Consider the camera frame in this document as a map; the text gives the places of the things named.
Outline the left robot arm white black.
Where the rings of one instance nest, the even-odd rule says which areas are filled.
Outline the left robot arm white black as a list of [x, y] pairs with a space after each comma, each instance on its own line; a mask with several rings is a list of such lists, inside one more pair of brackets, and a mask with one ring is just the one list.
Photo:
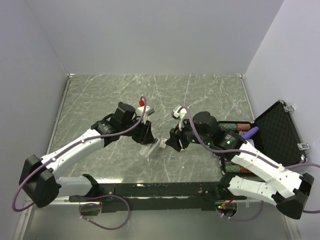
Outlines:
[[83, 196], [93, 201], [99, 194], [99, 183], [89, 174], [78, 177], [64, 177], [67, 168], [88, 155], [101, 150], [120, 137], [130, 137], [140, 144], [140, 155], [147, 157], [159, 142], [152, 134], [149, 116], [155, 110], [139, 101], [139, 107], [119, 102], [114, 113], [96, 121], [80, 137], [64, 147], [40, 158], [29, 156], [23, 165], [19, 189], [23, 190], [32, 203], [43, 208], [56, 198]]

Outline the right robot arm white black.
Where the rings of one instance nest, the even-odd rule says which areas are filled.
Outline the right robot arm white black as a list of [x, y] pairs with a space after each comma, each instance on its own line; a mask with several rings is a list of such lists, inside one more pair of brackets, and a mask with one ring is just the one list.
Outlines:
[[165, 142], [167, 146], [180, 152], [189, 144], [202, 145], [207, 151], [244, 167], [262, 180], [226, 174], [218, 186], [223, 199], [243, 196], [260, 200], [295, 220], [306, 213], [305, 206], [314, 183], [312, 175], [291, 171], [232, 130], [220, 131], [217, 120], [207, 111], [192, 116], [186, 106], [177, 106], [171, 115], [179, 123], [170, 130], [170, 137]]

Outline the white stapler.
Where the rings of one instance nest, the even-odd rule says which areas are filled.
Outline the white stapler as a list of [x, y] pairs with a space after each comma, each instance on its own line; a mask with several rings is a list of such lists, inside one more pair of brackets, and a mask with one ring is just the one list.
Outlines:
[[143, 145], [139, 151], [139, 154], [142, 157], [147, 158], [152, 153], [152, 151], [159, 145], [159, 143], [160, 140], [156, 139], [154, 143]]

